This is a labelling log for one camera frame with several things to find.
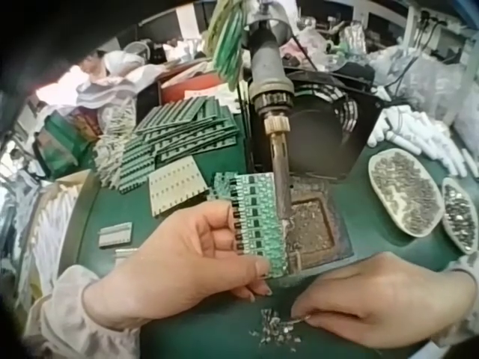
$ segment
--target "worker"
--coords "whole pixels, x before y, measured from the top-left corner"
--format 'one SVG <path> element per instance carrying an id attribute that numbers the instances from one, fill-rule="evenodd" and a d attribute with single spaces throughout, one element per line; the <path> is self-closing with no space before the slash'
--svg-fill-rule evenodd
<path id="1" fill-rule="evenodd" d="M 150 320 L 218 292 L 248 301 L 271 295 L 262 279 L 268 261 L 237 255 L 234 240 L 231 204 L 206 202 L 175 212 L 103 279 L 70 267 L 31 309 L 25 335 L 33 354 L 137 358 L 138 330 Z M 458 343 L 479 330 L 478 275 L 477 253 L 442 273 L 380 254 L 320 276 L 297 298 L 292 316 L 372 348 L 430 337 Z"/>
<path id="2" fill-rule="evenodd" d="M 79 63 L 80 69 L 89 75 L 91 83 L 108 76 L 125 77 L 141 66 L 144 66 L 144 59 L 141 56 L 119 50 L 111 52 L 96 50 Z"/>

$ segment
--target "small metal component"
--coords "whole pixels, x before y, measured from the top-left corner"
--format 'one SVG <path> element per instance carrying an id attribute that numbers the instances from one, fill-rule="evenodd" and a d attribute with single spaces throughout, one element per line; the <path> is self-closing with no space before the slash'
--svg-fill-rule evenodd
<path id="1" fill-rule="evenodd" d="M 410 233 L 421 234 L 436 220 L 441 206 L 434 184 L 421 176 L 421 169 L 411 159 L 395 153 L 380 159 L 371 174 L 389 208 L 395 215 L 402 215 L 402 224 Z M 396 196 L 405 203 L 402 210 Z"/>
<path id="2" fill-rule="evenodd" d="M 477 227 L 469 202 L 452 185 L 445 186 L 445 218 L 452 234 L 463 245 L 466 251 L 471 251 L 475 244 Z"/>
<path id="3" fill-rule="evenodd" d="M 282 322 L 278 312 L 275 312 L 271 309 L 261 310 L 261 322 L 263 328 L 261 330 L 262 337 L 260 340 L 260 346 L 264 344 L 274 343 L 278 346 L 288 345 L 292 349 L 292 352 L 295 352 L 296 349 L 293 347 L 295 343 L 300 343 L 301 338 L 294 337 L 291 333 L 294 330 L 294 325 L 300 322 L 304 322 L 307 318 L 299 320 L 291 320 L 288 322 Z"/>

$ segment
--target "oval tray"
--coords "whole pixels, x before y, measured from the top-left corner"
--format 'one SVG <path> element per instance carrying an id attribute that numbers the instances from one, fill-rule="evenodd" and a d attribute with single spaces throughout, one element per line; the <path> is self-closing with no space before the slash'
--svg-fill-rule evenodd
<path id="1" fill-rule="evenodd" d="M 434 218 L 434 221 L 433 223 L 427 227 L 427 228 L 424 228 L 421 233 L 417 234 L 417 233 L 412 233 L 410 232 L 409 230 L 407 230 L 404 226 L 403 226 L 403 223 L 402 223 L 402 217 L 403 217 L 403 209 L 404 207 L 406 206 L 406 202 L 401 198 L 400 196 L 400 192 L 397 192 L 393 189 L 393 195 L 394 195 L 394 199 L 399 203 L 400 205 L 400 208 L 399 208 L 399 211 L 397 214 L 394 214 L 394 211 L 392 210 L 392 208 L 390 207 L 388 201 L 382 196 L 382 193 L 381 191 L 379 190 L 379 188 L 377 187 L 376 183 L 373 181 L 373 177 L 372 177 L 372 172 L 373 172 L 373 169 L 374 169 L 374 166 L 376 165 L 376 163 L 378 161 L 380 161 L 381 159 L 388 159 L 388 158 L 391 158 L 392 156 L 394 156 L 396 153 L 400 153 L 401 155 L 404 155 L 406 156 L 408 159 L 411 159 L 414 164 L 415 164 L 415 168 L 417 169 L 420 169 L 421 170 L 421 177 L 426 179 L 426 180 L 429 180 L 431 182 L 431 184 L 433 185 L 434 189 L 435 189 L 435 192 L 436 192 L 436 199 L 437 199 L 437 203 L 440 207 L 439 211 L 437 212 L 436 214 L 436 217 Z M 370 161 L 369 161 L 369 180 L 371 182 L 371 185 L 373 186 L 373 189 L 374 191 L 376 192 L 377 194 L 377 197 L 381 200 L 383 206 L 386 208 L 386 210 L 388 211 L 389 215 L 391 216 L 392 220 L 394 221 L 394 223 L 399 227 L 399 229 L 401 229 L 404 233 L 407 233 L 409 234 L 410 236 L 412 237 L 415 237 L 415 238 L 423 238 L 423 237 L 426 237 L 426 236 L 429 236 L 431 234 L 431 232 L 433 231 L 433 229 L 439 224 L 439 222 L 441 221 L 442 219 L 442 216 L 444 215 L 444 211 L 445 211 L 445 208 L 444 208 L 444 201 L 442 199 L 442 196 L 441 196 L 441 192 L 439 191 L 439 188 L 437 186 L 437 184 L 434 182 L 433 178 L 431 177 L 431 175 L 429 174 L 429 172 L 427 172 L 426 168 L 424 168 L 424 166 L 413 156 L 411 155 L 410 153 L 404 151 L 404 150 L 400 150 L 400 149 L 392 149 L 392 150 L 386 150 L 386 151 L 383 151 L 381 153 L 378 153 L 377 155 L 371 157 Z"/>
<path id="2" fill-rule="evenodd" d="M 478 211 L 476 210 L 476 207 L 474 205 L 474 202 L 472 202 L 471 197 L 469 194 L 464 191 L 464 189 L 460 186 L 459 183 L 457 183 L 454 179 L 452 178 L 444 178 L 444 181 L 442 181 L 442 196 L 445 197 L 445 186 L 450 185 L 454 187 L 456 191 L 458 191 L 460 194 L 463 195 L 464 199 L 469 202 L 469 206 L 471 208 L 471 216 L 472 220 L 474 221 L 476 225 L 476 233 L 475 233 L 475 238 L 474 238 L 474 244 L 472 245 L 472 249 L 470 251 L 466 250 L 464 245 L 459 241 L 459 239 L 454 235 L 451 225 L 449 223 L 449 220 L 446 218 L 446 213 L 442 217 L 442 225 L 444 226 L 444 229 L 448 236 L 452 239 L 452 241 L 456 244 L 456 246 L 465 254 L 472 254 L 475 251 L 478 250 L 478 243 L 479 243 L 479 232 L 478 232 L 478 227 L 479 227 L 479 220 L 478 220 Z"/>

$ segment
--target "right hand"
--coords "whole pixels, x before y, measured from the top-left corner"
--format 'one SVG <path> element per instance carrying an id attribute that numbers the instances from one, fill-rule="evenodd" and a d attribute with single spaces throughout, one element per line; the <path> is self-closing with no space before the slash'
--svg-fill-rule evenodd
<path id="1" fill-rule="evenodd" d="M 465 272 L 435 273 L 384 253 L 320 276 L 291 315 L 363 346 L 397 348 L 463 319 L 476 292 Z"/>

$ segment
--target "table surface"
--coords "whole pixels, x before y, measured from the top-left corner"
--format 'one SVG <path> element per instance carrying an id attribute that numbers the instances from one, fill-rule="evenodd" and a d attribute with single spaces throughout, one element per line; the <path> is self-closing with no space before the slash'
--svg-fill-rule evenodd
<path id="1" fill-rule="evenodd" d="M 197 158 L 198 166 L 208 181 L 215 172 L 245 171 L 242 148 L 231 147 L 219 153 L 205 153 Z M 333 196 L 342 212 L 350 234 L 355 256 L 361 260 L 375 253 L 390 251 L 413 263 L 432 270 L 442 270 L 460 252 L 439 225 L 427 238 L 412 239 L 401 232 L 373 192 L 367 174 L 369 158 L 390 148 L 384 144 L 365 149 L 350 176 L 333 185 Z M 420 159 L 439 185 L 446 173 L 435 162 Z M 478 204 L 477 183 L 472 179 L 459 181 Z M 143 185 L 128 194 L 101 189 L 91 208 L 84 231 L 78 263 L 103 276 L 114 265 L 113 249 L 98 248 L 98 232 L 102 227 L 133 222 L 131 247 L 137 248 L 153 232 L 160 220 L 152 218 L 148 187 Z M 342 340 L 332 334 L 305 324 L 297 325 L 296 335 L 302 342 L 296 352 L 288 347 L 259 347 L 259 338 L 250 331 L 260 331 L 260 310 L 273 308 L 289 318 L 294 298 L 313 280 L 307 277 L 294 286 L 273 285 L 270 298 L 259 298 L 249 304 L 229 294 L 218 295 L 194 310 L 174 318 L 152 322 L 141 331 L 143 358 L 408 358 L 418 346 L 391 351 L 374 351 Z"/>

